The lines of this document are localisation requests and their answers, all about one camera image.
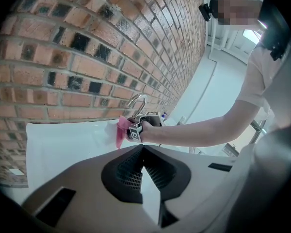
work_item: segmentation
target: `dark hair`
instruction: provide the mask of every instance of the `dark hair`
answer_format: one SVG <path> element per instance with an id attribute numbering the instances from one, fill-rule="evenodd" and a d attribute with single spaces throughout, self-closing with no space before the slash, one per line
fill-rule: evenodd
<path id="1" fill-rule="evenodd" d="M 210 0 L 209 8 L 213 17 L 218 19 L 219 24 L 229 25 L 229 19 L 219 15 L 219 0 Z"/>

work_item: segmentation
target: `pink sponge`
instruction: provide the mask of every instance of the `pink sponge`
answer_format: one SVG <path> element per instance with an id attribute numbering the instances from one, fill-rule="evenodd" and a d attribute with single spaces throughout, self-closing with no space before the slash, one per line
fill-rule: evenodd
<path id="1" fill-rule="evenodd" d="M 132 122 L 128 121 L 125 117 L 120 116 L 120 119 L 117 123 L 117 132 L 116 132 L 116 147 L 121 148 L 121 145 L 124 141 L 126 131 L 132 125 Z"/>

